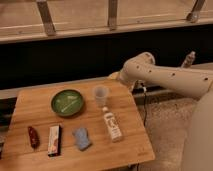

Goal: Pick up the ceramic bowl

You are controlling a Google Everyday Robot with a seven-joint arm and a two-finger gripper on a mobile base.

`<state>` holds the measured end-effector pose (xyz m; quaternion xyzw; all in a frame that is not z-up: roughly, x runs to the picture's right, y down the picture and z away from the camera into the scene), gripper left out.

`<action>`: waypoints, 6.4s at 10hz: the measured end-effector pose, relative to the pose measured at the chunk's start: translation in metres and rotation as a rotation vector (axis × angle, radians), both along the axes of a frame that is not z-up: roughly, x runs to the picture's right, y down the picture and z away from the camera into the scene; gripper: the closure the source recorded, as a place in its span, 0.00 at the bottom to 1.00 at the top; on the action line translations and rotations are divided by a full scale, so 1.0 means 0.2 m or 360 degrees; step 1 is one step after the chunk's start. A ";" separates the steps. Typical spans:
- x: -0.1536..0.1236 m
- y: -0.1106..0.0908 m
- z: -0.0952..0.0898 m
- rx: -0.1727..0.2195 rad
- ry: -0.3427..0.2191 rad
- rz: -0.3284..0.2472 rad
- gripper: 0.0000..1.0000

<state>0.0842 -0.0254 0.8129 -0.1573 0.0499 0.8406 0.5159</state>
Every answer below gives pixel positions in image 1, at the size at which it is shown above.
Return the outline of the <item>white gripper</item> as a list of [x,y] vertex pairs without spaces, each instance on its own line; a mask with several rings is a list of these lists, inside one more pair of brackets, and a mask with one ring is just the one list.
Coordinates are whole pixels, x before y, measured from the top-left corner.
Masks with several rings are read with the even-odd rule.
[[143,86],[143,82],[140,80],[134,80],[128,76],[128,74],[121,69],[119,72],[113,72],[108,77],[110,80],[117,80],[127,89],[132,92],[134,89],[139,89]]

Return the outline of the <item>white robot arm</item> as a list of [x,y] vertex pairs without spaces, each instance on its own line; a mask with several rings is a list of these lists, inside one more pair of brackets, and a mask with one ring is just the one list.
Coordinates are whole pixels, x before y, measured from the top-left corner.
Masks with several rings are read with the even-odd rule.
[[183,147],[181,171],[213,171],[213,70],[157,66],[150,52],[128,59],[109,75],[129,89],[137,80],[197,100]]

